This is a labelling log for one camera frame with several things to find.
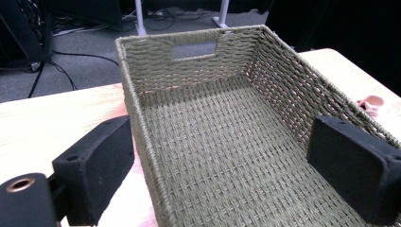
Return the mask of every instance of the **floor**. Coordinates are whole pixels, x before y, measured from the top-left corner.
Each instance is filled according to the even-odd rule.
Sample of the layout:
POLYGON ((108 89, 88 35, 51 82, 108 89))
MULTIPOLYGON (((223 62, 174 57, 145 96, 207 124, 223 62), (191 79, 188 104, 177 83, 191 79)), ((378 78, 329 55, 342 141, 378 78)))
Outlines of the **floor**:
MULTIPOLYGON (((181 9, 169 9, 172 12, 183 12, 181 9)), ((217 12, 209 12, 199 9, 197 12, 186 12, 187 20, 156 21, 145 19, 145 27, 150 35, 191 31, 207 28, 216 28, 212 21, 217 12)), ((258 10, 245 13, 229 13, 227 26, 249 26, 265 24, 267 13, 260 14, 258 10)), ((103 28, 87 32, 76 32, 55 37, 53 50, 75 54, 92 54, 106 57, 116 61, 116 49, 114 40, 118 37, 137 35, 136 30, 116 32, 103 28)), ((113 84, 121 81, 117 65, 99 58, 63 56, 53 54, 52 61, 64 70, 78 89, 97 87, 113 84)), ((29 74, 21 71, 0 70, 0 103, 28 97, 37 74, 29 74)), ((68 77, 58 71, 55 66, 46 63, 43 73, 32 94, 35 96, 47 96, 57 93, 72 91, 72 85, 68 77)))

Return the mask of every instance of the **metal ring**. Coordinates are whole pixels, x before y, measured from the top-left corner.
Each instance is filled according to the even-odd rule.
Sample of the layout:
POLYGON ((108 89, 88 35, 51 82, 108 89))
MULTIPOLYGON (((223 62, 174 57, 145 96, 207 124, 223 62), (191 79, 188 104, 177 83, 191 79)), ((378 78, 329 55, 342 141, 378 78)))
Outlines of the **metal ring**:
POLYGON ((35 183, 34 178, 23 178, 18 181, 15 181, 14 183, 11 183, 7 187, 7 191, 10 193, 19 192, 19 191, 29 188, 34 183, 35 183))

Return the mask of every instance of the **small pink object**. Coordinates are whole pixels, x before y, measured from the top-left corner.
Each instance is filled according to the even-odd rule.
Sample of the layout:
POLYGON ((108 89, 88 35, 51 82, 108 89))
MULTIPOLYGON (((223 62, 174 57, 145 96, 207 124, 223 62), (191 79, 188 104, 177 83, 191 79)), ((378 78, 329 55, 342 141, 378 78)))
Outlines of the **small pink object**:
POLYGON ((384 99, 379 96, 367 96, 357 101, 357 105, 373 119, 379 117, 379 110, 384 105, 384 99))

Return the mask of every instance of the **light wood tabletop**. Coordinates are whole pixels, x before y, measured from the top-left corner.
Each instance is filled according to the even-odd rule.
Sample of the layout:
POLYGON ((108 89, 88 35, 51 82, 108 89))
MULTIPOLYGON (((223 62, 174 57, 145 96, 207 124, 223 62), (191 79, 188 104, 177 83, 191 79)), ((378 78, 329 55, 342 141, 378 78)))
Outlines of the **light wood tabletop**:
MULTIPOLYGON (((302 53, 352 100, 381 96, 389 106, 383 127, 401 140, 401 98, 331 49, 302 53)), ((102 121, 127 114, 121 84, 0 104, 0 183, 52 174, 51 162, 102 121)), ((135 163, 98 226, 157 226, 142 167, 135 163)))

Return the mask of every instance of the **woven basket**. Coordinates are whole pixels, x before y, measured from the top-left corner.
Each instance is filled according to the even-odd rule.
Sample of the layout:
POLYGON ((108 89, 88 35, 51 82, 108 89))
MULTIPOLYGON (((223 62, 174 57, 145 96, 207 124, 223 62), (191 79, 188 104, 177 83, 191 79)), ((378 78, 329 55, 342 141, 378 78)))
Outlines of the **woven basket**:
POLYGON ((318 114, 401 144, 265 26, 116 41, 160 226, 363 226, 306 161, 318 114), (177 45, 216 42, 175 60, 177 45))

